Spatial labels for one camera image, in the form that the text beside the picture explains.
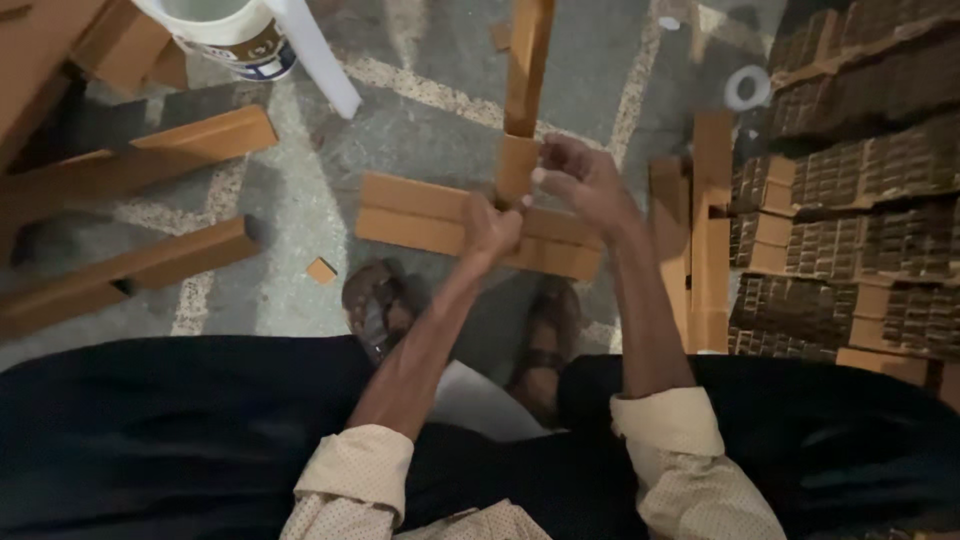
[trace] dark trousers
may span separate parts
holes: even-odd
[[[960,528],[960,417],[850,368],[691,359],[728,455],[787,533]],[[0,374],[0,538],[277,538],[291,490],[372,374],[351,337],[138,339]],[[555,540],[642,538],[636,477],[610,432],[617,356],[561,377],[569,433],[510,444],[430,425],[404,529],[503,499]]]

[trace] cream polka dot shirt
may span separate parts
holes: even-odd
[[[724,455],[703,388],[642,400],[614,397],[611,412],[642,486],[636,511],[656,537],[785,540],[770,505]],[[410,439],[382,426],[325,437],[294,488],[297,506],[280,539],[550,540],[510,501],[394,536],[413,451]]]

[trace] bucket label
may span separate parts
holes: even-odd
[[[251,81],[279,79],[297,63],[297,54],[275,20],[256,37],[236,45],[184,44]]]

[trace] rolled-up sleeve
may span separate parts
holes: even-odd
[[[403,521],[413,442],[382,426],[325,437],[300,475],[281,540],[390,538]]]
[[[674,540],[786,538],[770,505],[724,455],[703,388],[614,397],[611,413],[641,483],[637,512],[651,530]]]

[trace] floor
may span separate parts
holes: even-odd
[[[735,70],[765,64],[784,3],[559,1],[540,134],[567,132],[613,153],[645,206],[646,160],[687,152],[690,112],[721,107]],[[237,213],[256,220],[263,253],[2,343],[0,369],[128,337],[342,334],[347,327],[340,287],[363,261],[395,258],[419,276],[425,291],[448,272],[452,258],[353,237],[360,175],[374,169],[460,187],[493,177],[507,57],[493,50],[488,27],[509,17],[510,1],[349,0],[333,13],[323,0],[314,4],[364,99],[352,121],[333,113],[299,68],[275,84],[240,83],[214,64],[191,59],[193,89],[150,88],[146,99],[132,102],[91,85],[46,134],[63,157],[122,146],[249,103],[267,109],[280,144],[135,199],[75,209],[42,224],[28,238],[28,260],[15,272],[0,273],[0,287],[56,275]],[[663,16],[679,20],[680,29],[661,27]],[[762,149],[761,113],[740,115],[738,156]],[[316,257],[336,269],[334,282],[319,285],[305,274]],[[493,272],[454,355],[495,381],[507,379],[539,279],[529,272]],[[586,319],[582,351],[618,351],[610,273],[603,269],[577,290]]]

